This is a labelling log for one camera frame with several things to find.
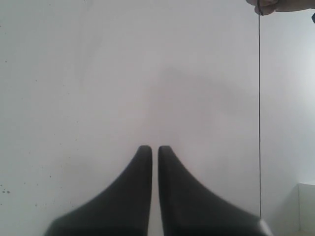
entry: finger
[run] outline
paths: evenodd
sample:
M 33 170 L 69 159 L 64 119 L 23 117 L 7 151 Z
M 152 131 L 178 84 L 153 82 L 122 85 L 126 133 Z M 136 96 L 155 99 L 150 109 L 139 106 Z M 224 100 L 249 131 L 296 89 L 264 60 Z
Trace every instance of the finger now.
M 246 0 L 246 2 L 253 6 L 258 5 L 258 0 Z M 259 3 L 260 3 L 260 6 L 270 6 L 270 5 L 276 4 L 277 2 L 278 0 L 260 0 Z
M 266 15 L 270 15 L 271 13 L 275 12 L 277 9 L 277 6 L 276 5 L 270 5 L 270 6 L 261 6 L 260 7 L 260 10 L 262 12 L 262 15 L 263 16 L 266 16 Z M 259 15 L 259 8 L 256 6 L 255 7 L 255 12 Z

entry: thin wire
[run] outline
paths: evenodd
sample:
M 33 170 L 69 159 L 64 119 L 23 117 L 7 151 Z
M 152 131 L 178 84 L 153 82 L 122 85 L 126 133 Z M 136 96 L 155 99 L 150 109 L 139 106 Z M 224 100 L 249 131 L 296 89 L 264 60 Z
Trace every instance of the thin wire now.
M 262 14 L 262 11 L 260 9 L 260 1 L 257 0 L 257 6 L 259 9 L 258 14 L 258 126 L 259 126 L 259 217 L 261 217 L 261 119 L 260 119 L 260 15 Z

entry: white wall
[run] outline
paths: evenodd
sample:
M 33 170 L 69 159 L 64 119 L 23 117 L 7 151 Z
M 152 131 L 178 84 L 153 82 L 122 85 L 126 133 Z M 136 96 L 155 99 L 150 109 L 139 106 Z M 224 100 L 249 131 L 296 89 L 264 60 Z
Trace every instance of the white wall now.
M 298 182 L 315 179 L 314 11 L 261 18 L 262 216 L 299 230 Z
M 40 235 L 154 147 L 259 214 L 257 16 L 235 0 L 0 3 L 1 235 Z

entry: hand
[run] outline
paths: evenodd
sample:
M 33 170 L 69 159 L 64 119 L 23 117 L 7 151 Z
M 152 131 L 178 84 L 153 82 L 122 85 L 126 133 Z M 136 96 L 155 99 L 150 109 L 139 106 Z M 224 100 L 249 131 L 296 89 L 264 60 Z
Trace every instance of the hand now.
M 315 8 L 315 0 L 246 0 L 255 6 L 255 12 L 259 14 L 258 4 L 263 15 L 269 15 L 275 11 L 290 12 Z

